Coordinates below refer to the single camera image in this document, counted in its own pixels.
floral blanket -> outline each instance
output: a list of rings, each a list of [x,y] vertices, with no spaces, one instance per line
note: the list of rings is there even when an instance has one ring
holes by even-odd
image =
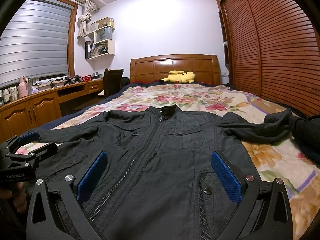
[[[183,111],[207,111],[219,116],[232,111],[253,123],[262,123],[267,113],[285,109],[250,93],[231,91],[225,86],[169,84],[148,88],[131,87],[122,96],[94,106],[55,129],[83,123],[104,111],[144,111],[149,106],[160,108],[174,104]],[[273,144],[242,143],[262,180],[283,178],[290,199],[294,239],[298,240],[320,208],[320,170],[299,150],[291,135]],[[31,143],[21,147],[18,152],[27,154],[42,145]]]

human hand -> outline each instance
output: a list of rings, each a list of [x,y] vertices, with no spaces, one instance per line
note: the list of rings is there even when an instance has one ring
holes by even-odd
[[[18,213],[24,213],[27,210],[26,190],[24,189],[24,184],[24,182],[18,182],[16,184],[17,192],[14,192],[14,195],[11,190],[0,186],[0,198],[10,199],[13,197],[13,205],[17,209]]]

pink kettle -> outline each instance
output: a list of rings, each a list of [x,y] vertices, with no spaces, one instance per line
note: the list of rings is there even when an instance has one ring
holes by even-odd
[[[28,95],[28,79],[25,77],[19,78],[18,86],[19,98],[23,98]]]

pikachu plush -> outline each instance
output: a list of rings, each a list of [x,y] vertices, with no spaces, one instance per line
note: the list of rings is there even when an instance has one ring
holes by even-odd
[[[163,82],[173,82],[176,84],[186,84],[186,83],[193,83],[195,81],[195,74],[193,72],[185,73],[184,70],[172,70],[169,72],[170,75],[167,78],[162,79]]]

jacket button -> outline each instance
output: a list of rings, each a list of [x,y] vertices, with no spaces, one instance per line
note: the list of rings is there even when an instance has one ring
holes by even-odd
[[[207,195],[211,195],[212,189],[209,188],[209,187],[206,187],[206,188],[204,189],[204,193],[206,193]]]

